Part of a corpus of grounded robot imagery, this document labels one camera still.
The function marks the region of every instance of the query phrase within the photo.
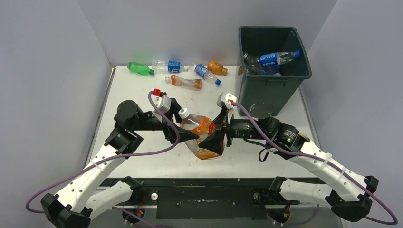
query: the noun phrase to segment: dark green trash bin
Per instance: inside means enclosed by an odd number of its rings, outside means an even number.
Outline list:
[[[276,116],[304,79],[312,76],[307,53],[298,32],[293,27],[239,28],[238,73],[236,94],[241,103],[256,118]],[[243,55],[261,56],[274,52],[301,51],[301,58],[281,65],[281,76],[252,75],[245,68]]]

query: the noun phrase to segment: gray wall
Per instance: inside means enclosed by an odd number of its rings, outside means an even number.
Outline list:
[[[238,27],[294,26],[309,50],[336,0],[78,0],[112,64],[235,65]]]
[[[52,227],[25,202],[83,167],[110,65],[76,1],[1,1],[0,29],[0,227]]]
[[[303,83],[322,148],[377,177],[377,196],[400,219],[402,9],[397,0],[338,0],[309,51],[313,75]],[[376,203],[371,216],[391,220]],[[364,220],[355,227],[381,226]]]

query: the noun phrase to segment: blue label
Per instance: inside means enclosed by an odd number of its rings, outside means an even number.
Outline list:
[[[179,68],[180,67],[181,67],[180,62],[176,62],[176,61],[169,61],[168,62],[168,72],[179,73]]]
[[[260,57],[260,65],[262,67],[267,67],[274,64],[277,64],[277,53],[262,55]]]
[[[194,71],[204,78],[204,74],[209,70],[207,68],[205,68],[202,64],[199,64],[196,66]]]

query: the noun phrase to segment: white table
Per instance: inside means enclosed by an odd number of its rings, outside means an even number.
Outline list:
[[[110,82],[109,94],[101,116],[95,142],[90,153],[92,159],[104,144],[114,128],[114,115],[117,106],[124,100],[134,100],[146,112],[152,109],[147,95],[153,88],[167,92],[168,97],[176,98],[181,107],[188,108],[192,113],[205,115],[213,119],[220,111],[216,105],[222,92],[235,94],[235,77],[238,76],[236,66],[227,66],[228,74],[219,76],[222,81],[219,87],[203,82],[199,91],[166,84],[164,78],[171,74],[155,74],[140,76],[129,72],[126,66],[117,66],[113,80]],[[177,74],[183,78],[200,78],[192,71]],[[307,113],[304,108],[300,91],[297,90],[280,114],[280,121],[293,125],[313,139]],[[163,132],[138,131],[144,141],[135,153],[152,152],[170,146],[164,139]],[[259,151],[262,148],[234,139],[230,148],[225,148],[224,154],[213,160],[202,161],[196,158],[180,143],[166,153],[131,157],[116,168],[110,178],[131,176],[133,178],[274,178],[283,177],[315,177],[307,170],[282,159],[277,155],[269,155],[266,162],[260,163]]]

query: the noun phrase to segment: blue bottle cap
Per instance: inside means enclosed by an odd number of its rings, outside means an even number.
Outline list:
[[[301,51],[295,51],[295,58],[301,58]]]

